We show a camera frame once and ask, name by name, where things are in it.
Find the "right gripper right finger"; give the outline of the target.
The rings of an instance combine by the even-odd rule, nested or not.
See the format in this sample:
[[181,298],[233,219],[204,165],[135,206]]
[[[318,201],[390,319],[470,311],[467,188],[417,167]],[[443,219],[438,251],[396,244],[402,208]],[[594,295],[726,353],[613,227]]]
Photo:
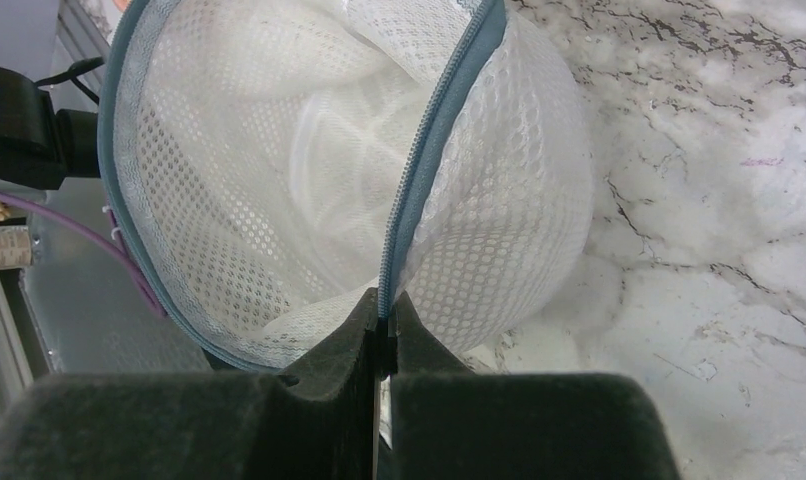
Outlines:
[[657,410],[632,379],[603,373],[476,374],[394,305],[394,479],[675,479]]

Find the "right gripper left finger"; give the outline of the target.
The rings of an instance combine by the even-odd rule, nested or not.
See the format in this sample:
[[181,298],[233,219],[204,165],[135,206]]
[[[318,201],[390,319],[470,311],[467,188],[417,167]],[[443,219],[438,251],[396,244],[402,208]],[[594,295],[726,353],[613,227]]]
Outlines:
[[279,373],[48,376],[0,425],[0,479],[373,479],[376,297]]

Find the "white mesh laundry bag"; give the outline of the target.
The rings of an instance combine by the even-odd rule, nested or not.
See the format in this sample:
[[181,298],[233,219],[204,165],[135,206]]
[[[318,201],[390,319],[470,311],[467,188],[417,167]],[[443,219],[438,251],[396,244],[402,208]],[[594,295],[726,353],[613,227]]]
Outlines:
[[594,204],[574,77],[502,1],[133,1],[98,148],[167,314],[245,370],[369,288],[472,349],[554,296]]

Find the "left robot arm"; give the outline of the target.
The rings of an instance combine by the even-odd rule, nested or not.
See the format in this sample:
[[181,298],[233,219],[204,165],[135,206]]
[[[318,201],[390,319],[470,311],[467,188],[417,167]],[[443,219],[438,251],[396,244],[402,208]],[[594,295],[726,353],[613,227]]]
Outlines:
[[101,57],[80,60],[37,82],[0,67],[0,180],[57,190],[67,178],[100,176],[97,114],[55,109],[46,88],[71,82],[98,103],[98,95],[80,77],[103,64]]

